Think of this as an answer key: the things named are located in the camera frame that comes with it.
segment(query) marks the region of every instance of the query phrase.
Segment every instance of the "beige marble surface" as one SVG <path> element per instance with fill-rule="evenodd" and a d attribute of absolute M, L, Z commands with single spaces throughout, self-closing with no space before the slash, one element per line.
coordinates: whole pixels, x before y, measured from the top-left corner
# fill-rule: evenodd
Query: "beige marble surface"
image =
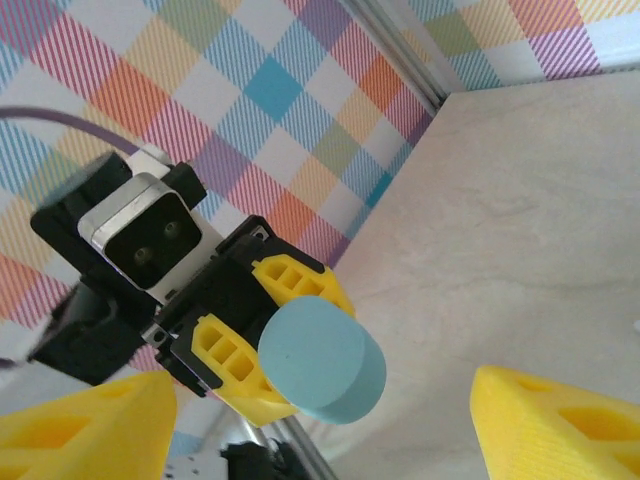
<path fill-rule="evenodd" d="M 389 367 L 307 422 L 342 480 L 488 478 L 482 364 L 640 403 L 640 72 L 452 96 L 337 273 Z"/>

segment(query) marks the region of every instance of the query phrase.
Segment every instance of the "yellow 3d-printed part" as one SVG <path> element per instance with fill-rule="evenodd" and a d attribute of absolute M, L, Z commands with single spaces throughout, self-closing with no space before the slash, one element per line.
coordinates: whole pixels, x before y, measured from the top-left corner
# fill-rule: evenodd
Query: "yellow 3d-printed part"
<path fill-rule="evenodd" d="M 166 372 L 0 417 L 0 479 L 158 480 L 175 418 Z"/>
<path fill-rule="evenodd" d="M 638 480 L 640 406 L 499 367 L 471 414 L 492 480 Z"/>
<path fill-rule="evenodd" d="M 198 320 L 191 351 L 222 380 L 214 392 L 253 425 L 261 427 L 298 411 L 269 384 L 255 349 L 216 316 Z"/>
<path fill-rule="evenodd" d="M 279 307 L 296 297 L 314 295 L 355 317 L 353 304 L 327 267 L 318 273 L 286 254 L 253 262 L 253 267 L 253 276 Z"/>

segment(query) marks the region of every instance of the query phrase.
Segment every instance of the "checkered fabric backdrop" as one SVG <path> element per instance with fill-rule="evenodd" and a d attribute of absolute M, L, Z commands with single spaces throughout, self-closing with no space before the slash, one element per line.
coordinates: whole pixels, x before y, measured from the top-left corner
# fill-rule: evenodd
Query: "checkered fabric backdrop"
<path fill-rule="evenodd" d="M 400 27 L 407 42 L 429 63 L 429 36 L 468 90 L 640 65 L 640 0 L 408 3 L 424 31 Z"/>
<path fill-rule="evenodd" d="M 330 264 L 431 120 L 337 0 L 0 0 L 0 104 L 63 110 L 193 160 L 210 189 L 199 209 L 223 234 L 257 213 Z M 0 356 L 77 278 L 31 233 L 31 212 L 108 149 L 0 122 Z M 146 348 L 129 370 L 157 368 Z"/>

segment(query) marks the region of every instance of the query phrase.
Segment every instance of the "blue foam cylinder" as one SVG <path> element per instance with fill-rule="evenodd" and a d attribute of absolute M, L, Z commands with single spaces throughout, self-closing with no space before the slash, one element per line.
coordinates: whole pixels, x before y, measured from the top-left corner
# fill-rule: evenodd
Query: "blue foam cylinder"
<path fill-rule="evenodd" d="M 382 350 L 352 317 L 319 297 L 298 297 L 269 320 L 258 345 L 265 375 L 301 412 L 332 424 L 355 422 L 380 399 Z"/>

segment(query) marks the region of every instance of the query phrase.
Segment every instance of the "colorful plaid pattern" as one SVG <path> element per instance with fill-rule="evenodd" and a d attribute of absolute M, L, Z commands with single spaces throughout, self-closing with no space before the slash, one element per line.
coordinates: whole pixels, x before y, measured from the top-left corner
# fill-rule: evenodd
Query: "colorful plaid pattern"
<path fill-rule="evenodd" d="M 199 210 L 223 233 L 258 213 L 328 263 L 431 120 L 337 0 L 0 0 L 0 103 L 194 160 Z M 26 334 L 76 279 L 29 216 L 109 146 L 21 120 L 0 123 L 0 149 L 0 335 L 5 321 Z M 152 355 L 132 366 L 158 368 Z"/>
<path fill-rule="evenodd" d="M 640 0 L 408 0 L 468 90 L 640 62 Z M 425 63 L 419 35 L 400 27 Z"/>

